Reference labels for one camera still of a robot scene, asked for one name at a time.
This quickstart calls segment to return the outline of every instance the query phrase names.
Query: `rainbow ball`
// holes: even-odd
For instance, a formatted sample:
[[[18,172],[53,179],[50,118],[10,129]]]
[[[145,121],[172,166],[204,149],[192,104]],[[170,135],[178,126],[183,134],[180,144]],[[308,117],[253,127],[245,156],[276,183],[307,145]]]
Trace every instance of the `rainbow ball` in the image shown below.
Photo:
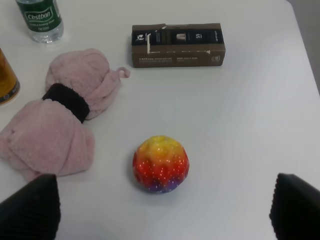
[[[189,160],[184,147],[167,136],[153,136],[133,156],[135,179],[151,192],[167,193],[187,177]]]

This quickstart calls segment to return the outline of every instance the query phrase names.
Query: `pink towel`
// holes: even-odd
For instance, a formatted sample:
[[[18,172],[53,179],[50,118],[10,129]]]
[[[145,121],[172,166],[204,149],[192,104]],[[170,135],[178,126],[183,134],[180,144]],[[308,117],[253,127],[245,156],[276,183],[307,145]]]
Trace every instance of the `pink towel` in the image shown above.
[[[130,72],[120,67],[111,70],[106,57],[97,49],[67,52],[50,64],[45,90],[60,83],[76,91],[89,105],[87,120],[102,113],[115,99],[121,82]]]
[[[96,49],[58,56],[50,65],[44,97],[27,103],[0,132],[0,157],[28,181],[87,170],[95,140],[82,122],[112,103],[120,77],[129,74],[125,68],[110,70]]]

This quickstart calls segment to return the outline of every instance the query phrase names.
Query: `cardboard box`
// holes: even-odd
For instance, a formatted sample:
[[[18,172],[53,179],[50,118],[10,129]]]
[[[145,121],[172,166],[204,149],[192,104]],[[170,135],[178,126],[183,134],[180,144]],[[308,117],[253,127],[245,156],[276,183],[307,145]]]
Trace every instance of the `cardboard box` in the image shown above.
[[[221,66],[226,54],[220,23],[133,25],[131,36],[135,68]]]

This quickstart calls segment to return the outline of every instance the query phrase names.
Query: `white table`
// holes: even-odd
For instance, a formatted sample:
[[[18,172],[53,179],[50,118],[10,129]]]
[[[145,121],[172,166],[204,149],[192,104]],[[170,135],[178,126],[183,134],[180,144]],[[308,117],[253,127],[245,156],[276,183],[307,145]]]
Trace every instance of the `white table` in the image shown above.
[[[0,3],[0,43],[21,92],[0,108],[0,129],[44,94],[58,54],[100,49],[131,77],[113,105],[86,121],[96,138],[90,170],[59,178],[58,240],[274,240],[277,174],[320,188],[320,99],[291,5],[285,0],[58,1],[64,39],[26,35],[13,0]],[[132,24],[221,23],[222,67],[132,69]],[[153,135],[180,141],[188,178],[166,194],[135,187],[135,148]],[[0,162],[0,200],[25,185]]]

